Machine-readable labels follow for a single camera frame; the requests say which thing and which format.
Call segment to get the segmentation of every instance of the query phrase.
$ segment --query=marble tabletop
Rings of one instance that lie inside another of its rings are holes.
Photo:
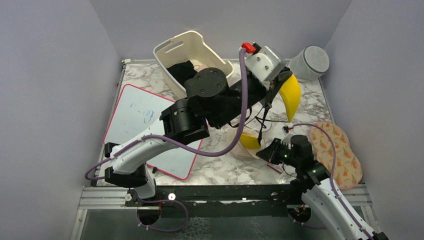
[[[237,61],[232,61],[234,73],[228,79],[229,85],[241,79],[240,65]],[[122,80],[122,86],[132,84],[144,88],[153,93],[166,98],[176,100],[175,95],[166,85],[161,68],[154,62],[128,64]],[[318,121],[332,121],[329,108],[325,101],[320,82],[317,80],[301,82],[301,101],[297,113],[292,121],[295,123],[314,123]],[[261,110],[261,105],[257,103],[252,108],[252,116]],[[267,119],[287,120],[286,109],[282,98],[278,94],[272,103]],[[274,138],[284,138],[282,127],[284,123],[266,122],[270,127],[263,133],[263,139],[268,145]],[[259,129],[260,124],[253,120],[248,127]],[[228,125],[221,129],[210,128],[210,137],[203,139],[200,149],[206,152],[218,152],[223,150],[226,144],[226,132]],[[309,127],[298,126],[293,130],[294,134],[309,135]],[[294,168],[287,166],[288,174],[296,175]],[[219,157],[206,157],[198,155],[195,159],[191,173],[186,180],[178,180],[163,172],[157,171],[152,177],[156,179],[157,185],[260,185],[260,184],[288,184],[293,177],[286,173],[278,173],[268,167],[267,162],[261,159],[240,160],[231,154]],[[97,186],[112,186],[104,180],[99,180]]]

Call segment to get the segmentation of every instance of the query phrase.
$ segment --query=white wall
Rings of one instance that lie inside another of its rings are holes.
[[[88,0],[0,1],[0,239],[67,239],[120,58]]]
[[[390,239],[424,236],[424,1],[352,0],[323,84]]]
[[[291,58],[309,45],[325,47],[351,0],[91,0],[122,58],[153,59],[153,48],[196,30],[223,58],[243,42]]]

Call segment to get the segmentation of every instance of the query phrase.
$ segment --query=whiteboard red frame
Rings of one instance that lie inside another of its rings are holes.
[[[106,135],[108,134],[108,132],[109,132],[109,128],[111,127],[112,119],[114,119],[115,112],[116,112],[116,110],[117,110],[117,106],[118,106],[118,104],[119,104],[119,102],[120,102],[120,100],[121,100],[121,97],[122,97],[122,93],[124,92],[124,89],[125,89],[125,87],[127,87],[127,86],[131,86],[131,87],[134,87],[134,88],[140,89],[140,90],[145,91],[145,92],[147,92],[147,93],[149,93],[149,94],[153,94],[153,95],[158,96],[158,97],[160,97],[160,98],[166,99],[166,100],[168,100],[168,101],[170,101],[170,102],[172,102],[172,103],[175,103],[175,101],[174,101],[174,100],[172,100],[172,99],[169,99],[169,98],[164,97],[164,96],[162,96],[162,95],[159,95],[159,94],[157,94],[157,93],[154,93],[154,92],[148,91],[148,90],[146,90],[146,89],[144,89],[144,88],[138,87],[138,86],[133,85],[133,84],[130,84],[130,83],[125,84],[125,85],[122,87],[122,90],[121,90],[121,92],[120,92],[120,94],[119,94],[118,101],[116,102],[116,105],[115,105],[115,106],[114,106],[114,108],[113,108],[113,114],[112,114],[112,117],[110,118],[110,121],[109,121],[109,123],[108,123],[108,125],[107,125],[106,133],[104,134],[104,137],[103,137],[103,144],[106,144],[106,143],[105,143]],[[200,149],[200,147],[201,147],[201,145],[202,145],[202,142],[203,142],[203,139],[201,139],[201,140],[200,140],[200,143],[199,143],[199,146],[198,146],[197,150],[199,150],[199,149]],[[175,176],[175,175],[173,175],[173,174],[171,174],[171,173],[169,173],[169,172],[167,172],[167,171],[165,171],[165,170],[163,170],[163,169],[160,169],[160,168],[157,168],[157,170],[159,170],[159,171],[161,171],[162,173],[164,173],[164,174],[166,174],[166,175],[169,175],[169,176],[171,176],[171,177],[173,177],[173,178],[176,178],[176,179],[178,179],[178,180],[181,180],[181,181],[187,180],[187,179],[189,178],[189,176],[190,176],[190,173],[192,172],[193,165],[195,164],[195,161],[196,161],[197,156],[198,156],[197,154],[196,154],[196,155],[194,155],[193,162],[191,163],[191,166],[190,166],[190,170],[188,170],[188,174],[187,174],[187,176],[186,176],[185,178],[181,178],[181,177]]]

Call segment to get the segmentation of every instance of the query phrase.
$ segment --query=plastic laundry basket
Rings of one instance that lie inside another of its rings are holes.
[[[208,67],[222,70],[227,79],[234,72],[231,62],[225,62],[220,58],[205,44],[203,36],[197,31],[186,31],[162,42],[153,49],[153,54],[162,69],[166,84],[178,99],[183,99],[187,95],[184,86],[179,84],[167,70],[174,64],[187,62],[188,60],[194,66],[206,64]]]

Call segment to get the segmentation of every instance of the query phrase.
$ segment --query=basket handle slot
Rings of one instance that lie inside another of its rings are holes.
[[[165,53],[167,54],[167,53],[171,52],[172,50],[181,47],[182,45],[184,45],[184,42],[183,41],[177,42],[174,45],[171,45],[171,46],[167,47],[165,49]]]

